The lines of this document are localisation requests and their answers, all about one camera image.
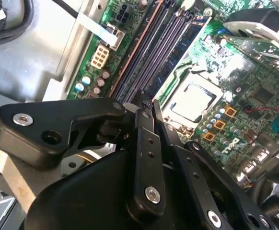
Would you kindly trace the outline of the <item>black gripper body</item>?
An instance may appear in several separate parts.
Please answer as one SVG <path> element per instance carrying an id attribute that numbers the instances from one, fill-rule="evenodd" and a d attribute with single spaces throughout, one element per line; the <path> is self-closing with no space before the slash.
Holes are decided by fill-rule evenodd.
<path id="1" fill-rule="evenodd" d="M 50 185 L 32 203 L 28 230 L 200 230 L 182 175 L 159 153 L 119 151 Z"/>

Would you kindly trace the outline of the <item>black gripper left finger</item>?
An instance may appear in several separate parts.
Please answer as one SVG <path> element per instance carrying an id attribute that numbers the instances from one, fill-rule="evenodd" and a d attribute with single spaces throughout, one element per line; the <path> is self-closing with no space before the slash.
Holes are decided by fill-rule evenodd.
<path id="1" fill-rule="evenodd" d="M 113 153 L 162 155 L 151 100 L 140 94 L 133 103 L 134 112 L 113 98 L 0 107 L 0 154 L 7 156 L 0 173 L 22 206 L 29 211 L 42 191 L 61 180 L 61 161 L 80 151 L 114 143 Z"/>

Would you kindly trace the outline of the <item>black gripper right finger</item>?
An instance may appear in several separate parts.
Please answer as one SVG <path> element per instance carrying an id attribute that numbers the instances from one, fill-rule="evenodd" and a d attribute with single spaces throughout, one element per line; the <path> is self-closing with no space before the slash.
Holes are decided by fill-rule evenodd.
<path id="1" fill-rule="evenodd" d="M 275 224 L 216 161 L 194 141 L 183 144 L 164 122 L 160 103 L 152 114 L 161 138 L 163 159 L 172 163 L 179 180 L 173 185 L 182 199 L 182 217 L 192 230 L 273 230 Z"/>

